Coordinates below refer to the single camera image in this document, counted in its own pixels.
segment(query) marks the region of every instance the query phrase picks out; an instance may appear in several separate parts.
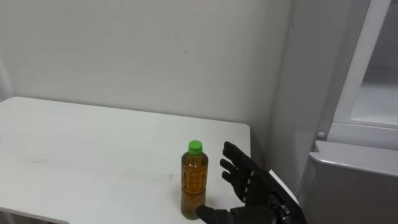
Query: white table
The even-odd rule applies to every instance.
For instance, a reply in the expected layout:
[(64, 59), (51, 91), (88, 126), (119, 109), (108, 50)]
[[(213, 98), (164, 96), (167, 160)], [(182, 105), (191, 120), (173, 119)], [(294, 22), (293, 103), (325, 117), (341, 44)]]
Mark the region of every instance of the white table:
[(201, 223), (180, 213), (180, 158), (209, 157), (206, 203), (243, 204), (221, 178), (224, 141), (249, 126), (13, 97), (0, 103), (0, 210), (70, 224)]

